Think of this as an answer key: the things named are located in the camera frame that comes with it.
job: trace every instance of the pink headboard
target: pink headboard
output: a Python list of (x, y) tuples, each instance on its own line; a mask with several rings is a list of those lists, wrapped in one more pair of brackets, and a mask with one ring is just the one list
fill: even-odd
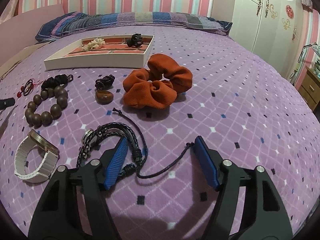
[(35, 36), (41, 26), (61, 15), (64, 15), (62, 5), (56, 4), (19, 14), (1, 23), (0, 66), (23, 48), (36, 44)]

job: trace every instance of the brown stone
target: brown stone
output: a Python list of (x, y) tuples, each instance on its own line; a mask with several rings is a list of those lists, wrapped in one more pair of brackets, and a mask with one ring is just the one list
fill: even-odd
[(31, 108), (27, 108), (26, 111), (24, 112), (25, 117), (27, 117), (27, 115), (29, 114), (33, 114), (33, 111)]
[(49, 95), (49, 98), (54, 97), (54, 90), (52, 88), (48, 88), (48, 95)]
[(96, 91), (96, 100), (101, 104), (108, 104), (113, 100), (113, 94), (110, 91), (97, 90)]
[(60, 89), (58, 92), (58, 97), (68, 98), (68, 92), (65, 89)]
[(31, 112), (31, 114), (27, 114), (26, 115), (26, 120), (27, 120), (27, 123), (30, 124), (31, 126), (33, 125), (33, 122), (32, 122), (32, 119), (33, 119), (33, 113)]
[(34, 101), (30, 101), (28, 103), (28, 108), (30, 108), (32, 110), (32, 112), (34, 112), (37, 109), (36, 104), (34, 103)]
[(41, 114), (41, 120), (43, 125), (49, 125), (52, 123), (52, 115), (48, 111), (44, 111)]
[(57, 104), (62, 108), (65, 109), (68, 106), (68, 99), (66, 97), (59, 96), (57, 98)]
[(34, 97), (33, 97), (33, 101), (36, 103), (37, 106), (39, 106), (41, 103), (42, 103), (42, 98), (40, 95), (36, 94)]
[(59, 118), (61, 116), (62, 109), (59, 105), (55, 104), (55, 105), (51, 106), (50, 113), (53, 118)]
[(59, 94), (59, 91), (60, 91), (61, 89), (63, 89), (62, 86), (56, 86), (56, 88), (54, 89), (54, 96), (55, 96), (56, 98), (59, 97), (58, 94)]
[(47, 91), (42, 90), (42, 91), (40, 92), (40, 96), (41, 96), (42, 100), (46, 100), (46, 99), (49, 97), (49, 94), (48, 94)]
[(42, 125), (41, 115), (34, 114), (32, 117), (32, 123), (35, 127), (40, 127)]

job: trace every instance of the wardrobe door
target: wardrobe door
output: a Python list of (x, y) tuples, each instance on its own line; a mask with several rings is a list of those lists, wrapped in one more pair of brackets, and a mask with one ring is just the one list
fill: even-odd
[(295, 20), (297, 17), (301, 17), (300, 12), (300, 15), (297, 15), (296, 2), (297, 0), (281, 0), (276, 38), (268, 60), (268, 63), (280, 74), (285, 72), (287, 54), (289, 49), (292, 48), (292, 35), (296, 24)]
[(281, 0), (263, 0), (261, 21), (252, 52), (266, 62), (276, 39), (280, 9)]
[(230, 37), (247, 50), (252, 51), (263, 9), (262, 0), (236, 0)]
[(290, 75), (293, 73), (297, 65), (297, 57), (300, 55), (299, 44), (301, 40), (301, 33), (303, 29), (304, 11), (301, 0), (296, 0), (296, 10), (294, 12), (294, 27), (292, 30), (292, 42), (289, 45), (286, 60), (283, 69), (280, 70), (280, 75), (289, 80)]

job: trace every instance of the bed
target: bed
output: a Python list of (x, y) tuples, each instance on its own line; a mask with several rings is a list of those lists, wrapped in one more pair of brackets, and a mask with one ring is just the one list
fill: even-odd
[[(178, 95), (167, 109), (135, 110), (123, 105), (122, 82), (131, 69), (45, 72), (43, 60), (78, 39), (133, 33), (154, 35), (151, 54), (167, 54), (193, 73), (192, 88)], [(17, 89), (29, 78), (44, 80), (62, 73), (74, 75), (74, 81), (67, 86), (68, 107), (51, 126), (38, 129), (59, 148), (57, 166), (76, 166), (81, 137), (87, 129), (114, 121), (126, 123), (112, 113), (115, 107), (133, 119), (146, 138), (149, 158), (142, 174), (166, 167), (180, 155), (185, 143), (201, 135), (209, 148), (238, 166), (266, 168), (284, 202), (293, 233), (319, 196), (319, 122), (289, 82), (227, 35), (167, 25), (82, 30), (56, 39), (22, 61), (1, 82), (0, 98), (15, 97)], [(94, 98), (94, 82), (109, 74), (116, 78), (110, 89), (114, 101), (100, 106)], [(19, 180), (13, 174), (13, 158), (30, 130), (24, 118), (26, 105), (39, 89), (18, 99), (16, 108), (0, 113), (0, 199), (26, 235), (47, 183), (30, 185)], [(50, 105), (41, 104), (37, 112)], [(117, 138), (105, 140), (92, 152), (91, 159), (113, 148), (116, 141)], [(27, 161), (26, 169), (32, 171), (41, 157), (35, 151)], [(240, 190), (231, 233), (239, 229), (244, 193)], [(105, 198), (122, 239), (195, 240), (202, 235), (217, 196), (207, 185), (195, 156), (188, 151), (163, 176), (144, 181), (131, 176), (118, 182)], [(90, 233), (81, 197), (78, 201), (83, 228)]]

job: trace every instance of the white watch strap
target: white watch strap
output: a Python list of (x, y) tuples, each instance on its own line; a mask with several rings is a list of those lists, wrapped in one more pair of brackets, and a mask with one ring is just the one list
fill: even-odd
[(28, 136), (19, 144), (14, 156), (14, 174), (22, 180), (40, 183), (49, 179), (49, 175), (53, 172), (57, 164), (58, 156), (48, 150), (39, 167), (32, 173), (26, 174), (25, 164), (27, 156), (35, 145), (35, 141)]

